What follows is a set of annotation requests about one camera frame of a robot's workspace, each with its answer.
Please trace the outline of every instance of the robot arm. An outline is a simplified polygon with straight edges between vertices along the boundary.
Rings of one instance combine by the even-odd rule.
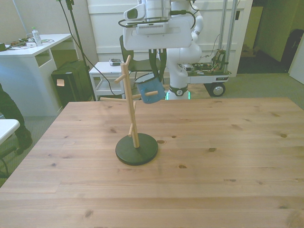
[[[124,13],[124,19],[133,22],[123,30],[125,48],[167,49],[169,99],[187,99],[188,73],[179,64],[200,61],[202,51],[196,41],[203,29],[203,17],[195,6],[192,9],[189,0],[139,0],[138,3]],[[193,30],[193,17],[184,14],[189,11],[196,18]]]

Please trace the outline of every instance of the metal pole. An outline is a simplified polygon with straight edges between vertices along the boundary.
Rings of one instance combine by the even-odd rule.
[[[81,41],[80,41],[77,25],[76,25],[74,14],[73,14],[72,4],[74,4],[74,1],[73,0],[66,0],[66,3],[67,3],[66,4],[67,8],[68,8],[68,10],[70,11],[70,14],[71,14],[72,22],[74,24],[74,29],[75,29],[77,40],[78,40],[78,44],[79,44],[79,49],[80,49],[80,52],[81,52],[81,55],[82,55],[82,59],[83,59],[84,64],[85,64],[86,76],[87,76],[88,80],[91,81],[90,74],[89,74],[89,67],[86,64],[85,54],[84,54],[84,51],[82,49],[82,45],[81,45]],[[93,85],[92,85],[92,83],[89,83],[89,84],[90,84],[90,89],[91,89],[91,94],[92,94],[93,100],[96,101]]]
[[[229,26],[229,33],[228,33],[228,41],[227,41],[225,63],[228,62],[229,56],[230,56],[230,49],[231,49],[231,44],[232,44],[234,22],[236,20],[237,7],[238,7],[237,3],[238,3],[238,0],[233,0],[232,11],[231,11],[231,18],[230,18],[230,26]],[[228,68],[228,64],[225,64],[225,66],[224,66],[224,73],[227,72],[227,68]]]
[[[219,42],[218,42],[218,48],[219,49],[223,48],[223,37],[224,37],[224,27],[225,27],[225,19],[226,19],[227,2],[228,2],[228,0],[224,0],[224,3],[223,3],[222,22],[221,22],[221,25],[220,25]]]
[[[16,3],[15,3],[15,0],[13,0],[13,3],[14,3],[14,5],[15,5],[15,8],[16,8],[16,10],[17,10],[18,16],[19,16],[19,18],[20,18],[20,20],[21,20],[21,23],[22,23],[22,26],[23,26],[25,32],[26,32],[27,34],[29,34],[29,33],[28,33],[28,30],[27,30],[27,27],[25,27],[24,21],[22,20],[22,17],[21,17],[21,15],[20,15],[20,12],[19,12],[19,10],[18,10],[18,7],[17,7],[17,5],[16,5]]]

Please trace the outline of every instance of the water bottle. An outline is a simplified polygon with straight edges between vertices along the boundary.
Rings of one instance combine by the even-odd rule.
[[[35,27],[32,27],[33,31],[33,36],[34,36],[34,40],[37,44],[37,46],[42,46],[42,42],[41,42],[41,38],[40,38],[40,35],[39,35],[39,32],[35,29]]]

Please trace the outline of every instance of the small white table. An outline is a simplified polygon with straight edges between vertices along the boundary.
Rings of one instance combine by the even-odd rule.
[[[0,144],[9,138],[19,126],[18,120],[0,120]]]
[[[114,80],[122,74],[120,66],[111,66],[109,62],[98,62],[95,67],[110,81],[114,94],[120,95],[124,93],[123,81],[121,81],[119,84],[114,83]],[[90,78],[96,100],[97,96],[113,95],[110,90],[109,83],[95,68],[90,70]],[[95,83],[94,78],[99,79],[98,84]]]
[[[56,116],[62,107],[51,74],[78,59],[71,34],[40,35],[54,42],[0,52],[0,83],[23,116]]]

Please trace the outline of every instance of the black round base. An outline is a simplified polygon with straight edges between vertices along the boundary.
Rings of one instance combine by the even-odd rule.
[[[133,138],[125,136],[116,145],[116,156],[127,165],[143,165],[155,158],[158,150],[156,140],[143,133],[138,133],[139,147],[135,148]]]

